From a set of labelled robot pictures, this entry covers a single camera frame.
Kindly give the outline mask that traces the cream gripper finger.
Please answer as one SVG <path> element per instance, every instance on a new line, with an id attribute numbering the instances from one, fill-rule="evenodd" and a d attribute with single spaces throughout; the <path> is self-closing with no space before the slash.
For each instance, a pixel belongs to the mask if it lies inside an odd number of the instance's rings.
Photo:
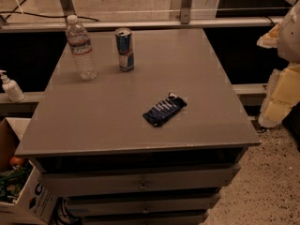
<path id="1" fill-rule="evenodd" d="M 266 86 L 259 124 L 264 128 L 274 128 L 300 102 L 300 65 L 290 63 L 283 70 L 274 69 Z"/>
<path id="2" fill-rule="evenodd" d="M 257 45 L 265 49 L 276 48 L 278 46 L 278 32 L 280 26 L 281 23 L 276 24 L 271 30 L 261 36 L 257 41 Z"/>

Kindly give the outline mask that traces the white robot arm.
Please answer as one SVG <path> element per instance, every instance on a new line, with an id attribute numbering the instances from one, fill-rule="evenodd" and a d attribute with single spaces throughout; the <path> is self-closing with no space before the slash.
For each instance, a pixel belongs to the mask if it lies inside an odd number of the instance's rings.
<path id="1" fill-rule="evenodd" d="M 258 39 L 257 45 L 277 48 L 277 55 L 289 62 L 282 71 L 273 70 L 260 109 L 259 124 L 274 128 L 300 101 L 300 0 L 279 24 Z"/>

